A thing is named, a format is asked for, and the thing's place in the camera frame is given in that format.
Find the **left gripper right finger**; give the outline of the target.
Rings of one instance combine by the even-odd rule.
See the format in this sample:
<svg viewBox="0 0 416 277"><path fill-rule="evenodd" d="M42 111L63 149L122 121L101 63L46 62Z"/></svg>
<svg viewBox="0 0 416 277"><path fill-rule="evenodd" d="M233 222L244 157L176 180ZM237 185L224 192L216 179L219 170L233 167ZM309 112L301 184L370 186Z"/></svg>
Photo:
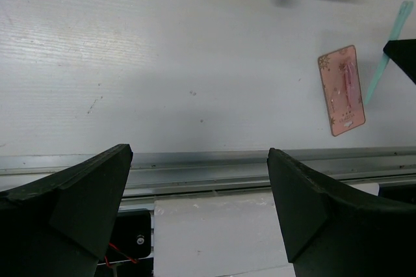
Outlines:
<svg viewBox="0 0 416 277"><path fill-rule="evenodd" d="M268 175L297 276L414 276L415 206L355 189L277 149Z"/></svg>

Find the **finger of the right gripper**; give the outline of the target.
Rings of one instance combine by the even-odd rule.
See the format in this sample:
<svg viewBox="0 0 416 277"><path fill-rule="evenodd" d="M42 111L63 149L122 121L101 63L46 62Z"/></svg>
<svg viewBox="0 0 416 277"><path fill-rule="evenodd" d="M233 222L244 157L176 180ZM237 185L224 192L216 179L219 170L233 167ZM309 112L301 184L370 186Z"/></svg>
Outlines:
<svg viewBox="0 0 416 277"><path fill-rule="evenodd" d="M416 39L390 40L383 52L416 83Z"/></svg>

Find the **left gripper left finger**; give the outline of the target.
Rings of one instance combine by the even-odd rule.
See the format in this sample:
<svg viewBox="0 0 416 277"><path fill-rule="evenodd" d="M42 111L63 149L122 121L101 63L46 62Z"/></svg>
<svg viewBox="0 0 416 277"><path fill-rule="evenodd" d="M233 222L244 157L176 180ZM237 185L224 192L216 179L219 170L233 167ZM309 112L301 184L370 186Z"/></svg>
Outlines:
<svg viewBox="0 0 416 277"><path fill-rule="evenodd" d="M2 276L93 276L105 257L133 152L118 144L1 192Z"/></svg>

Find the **teal makeup spatula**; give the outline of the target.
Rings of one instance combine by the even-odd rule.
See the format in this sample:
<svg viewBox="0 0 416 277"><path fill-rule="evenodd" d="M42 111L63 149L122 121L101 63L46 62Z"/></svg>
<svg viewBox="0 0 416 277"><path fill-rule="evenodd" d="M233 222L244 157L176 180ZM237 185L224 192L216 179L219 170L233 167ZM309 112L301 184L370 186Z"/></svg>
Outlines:
<svg viewBox="0 0 416 277"><path fill-rule="evenodd" d="M413 11L414 2L413 1L403 1L398 13L396 15L393 27L390 31L389 38L387 41L390 40L398 40L400 33L402 32L402 28L409 17L409 15ZM387 65L389 63L389 57L383 53L382 57L377 65L376 71L372 77L372 80L370 82L370 85L368 87L365 99L363 100L363 103L367 105L369 101L371 100L372 95L374 94L374 91L378 85L379 80L381 79L385 69L387 68Z"/></svg>

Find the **pink makeup packet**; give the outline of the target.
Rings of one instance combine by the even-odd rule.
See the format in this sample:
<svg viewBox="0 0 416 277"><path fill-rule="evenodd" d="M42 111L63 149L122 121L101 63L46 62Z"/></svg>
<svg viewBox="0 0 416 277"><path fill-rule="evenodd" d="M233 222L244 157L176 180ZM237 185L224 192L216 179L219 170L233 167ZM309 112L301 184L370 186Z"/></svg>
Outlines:
<svg viewBox="0 0 416 277"><path fill-rule="evenodd" d="M318 58L324 99L334 137L366 122L356 48L343 47Z"/></svg>

